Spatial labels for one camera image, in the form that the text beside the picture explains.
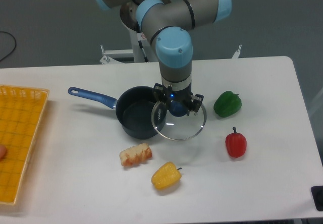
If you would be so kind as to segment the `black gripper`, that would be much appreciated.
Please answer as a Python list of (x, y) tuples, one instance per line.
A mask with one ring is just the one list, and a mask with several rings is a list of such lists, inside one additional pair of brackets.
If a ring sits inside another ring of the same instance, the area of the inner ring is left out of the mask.
[(202, 105), (204, 96), (201, 94), (193, 95), (191, 92), (191, 83), (182, 90), (174, 90), (175, 88), (170, 85), (155, 83), (153, 87), (153, 96), (156, 103), (167, 104), (171, 101), (177, 101), (183, 105), (187, 105), (187, 115), (191, 112), (197, 113)]

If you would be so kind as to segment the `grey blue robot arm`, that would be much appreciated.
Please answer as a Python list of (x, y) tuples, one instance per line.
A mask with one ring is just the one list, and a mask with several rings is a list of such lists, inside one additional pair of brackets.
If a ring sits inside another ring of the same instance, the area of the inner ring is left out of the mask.
[(228, 17), (232, 0), (97, 0), (101, 6), (113, 8), (127, 3), (135, 6), (135, 21), (148, 40), (159, 62), (162, 85), (156, 98), (169, 112), (182, 117), (197, 112), (202, 95), (191, 91), (193, 46), (189, 30)]

